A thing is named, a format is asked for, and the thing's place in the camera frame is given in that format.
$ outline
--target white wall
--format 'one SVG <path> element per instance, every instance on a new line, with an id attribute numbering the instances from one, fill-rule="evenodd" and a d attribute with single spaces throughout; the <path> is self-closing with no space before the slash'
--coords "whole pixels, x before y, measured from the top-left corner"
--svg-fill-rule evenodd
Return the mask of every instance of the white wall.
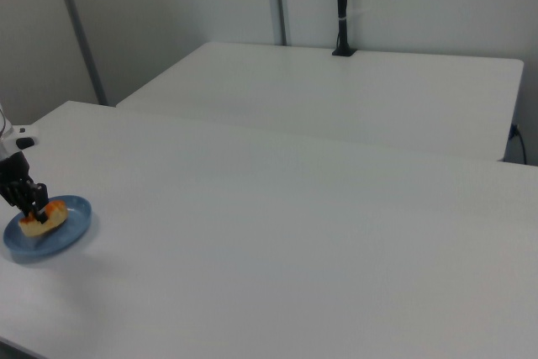
<path id="1" fill-rule="evenodd" d="M 286 0 L 291 45 L 334 47 L 335 0 Z M 349 0 L 351 44 L 393 50 L 509 57 L 525 62 L 514 120 L 538 165 L 538 0 Z M 520 161 L 519 144 L 509 160 Z"/>
<path id="2" fill-rule="evenodd" d="M 75 0 L 115 105 L 211 40 L 275 44 L 276 0 Z"/>
<path id="3" fill-rule="evenodd" d="M 67 100 L 96 97 L 64 0 L 0 0 L 0 102 L 29 124 Z"/>

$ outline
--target blue plate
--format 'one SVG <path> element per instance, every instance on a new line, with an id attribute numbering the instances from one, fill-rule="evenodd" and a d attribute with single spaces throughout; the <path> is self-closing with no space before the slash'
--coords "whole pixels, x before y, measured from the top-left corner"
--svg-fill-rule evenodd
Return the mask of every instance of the blue plate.
<path id="1" fill-rule="evenodd" d="M 15 216 L 3 232 L 3 244 L 13 253 L 21 256 L 46 256 L 66 248 L 78 240 L 90 227 L 92 205 L 84 198 L 76 195 L 63 195 L 50 198 L 50 201 L 61 199 L 66 203 L 69 215 L 58 228 L 38 237 L 26 237 L 18 227 L 23 218 L 20 213 Z"/>

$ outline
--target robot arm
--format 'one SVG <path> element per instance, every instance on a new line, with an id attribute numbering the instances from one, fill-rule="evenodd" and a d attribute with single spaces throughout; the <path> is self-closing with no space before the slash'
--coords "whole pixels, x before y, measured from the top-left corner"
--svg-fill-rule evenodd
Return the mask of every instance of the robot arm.
<path id="1" fill-rule="evenodd" d="M 37 130 L 31 126 L 13 126 L 0 104 L 0 194 L 24 216 L 30 213 L 44 223 L 49 202 L 45 184 L 35 184 L 29 176 L 29 164 L 22 152 L 37 144 Z"/>

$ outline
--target orange food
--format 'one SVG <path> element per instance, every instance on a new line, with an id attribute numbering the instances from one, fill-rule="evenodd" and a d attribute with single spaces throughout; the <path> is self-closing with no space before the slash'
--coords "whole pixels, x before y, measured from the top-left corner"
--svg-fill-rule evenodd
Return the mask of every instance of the orange food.
<path id="1" fill-rule="evenodd" d="M 20 229 L 27 237 L 35 237 L 50 231 L 67 219 L 67 207 L 64 201 L 52 201 L 45 206 L 45 213 L 49 218 L 46 222 L 39 222 L 30 212 L 28 217 L 18 221 Z"/>

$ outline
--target white table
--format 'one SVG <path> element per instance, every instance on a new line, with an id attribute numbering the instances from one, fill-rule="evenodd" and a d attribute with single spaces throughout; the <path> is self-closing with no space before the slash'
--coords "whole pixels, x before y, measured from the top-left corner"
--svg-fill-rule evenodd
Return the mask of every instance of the white table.
<path id="1" fill-rule="evenodd" d="M 50 358 L 538 352 L 538 171 L 67 103 L 26 150 L 94 209 L 0 248 L 0 335 Z M 15 214 L 3 203 L 0 222 Z"/>
<path id="2" fill-rule="evenodd" d="M 119 108 L 502 159 L 523 62 L 210 43 Z"/>

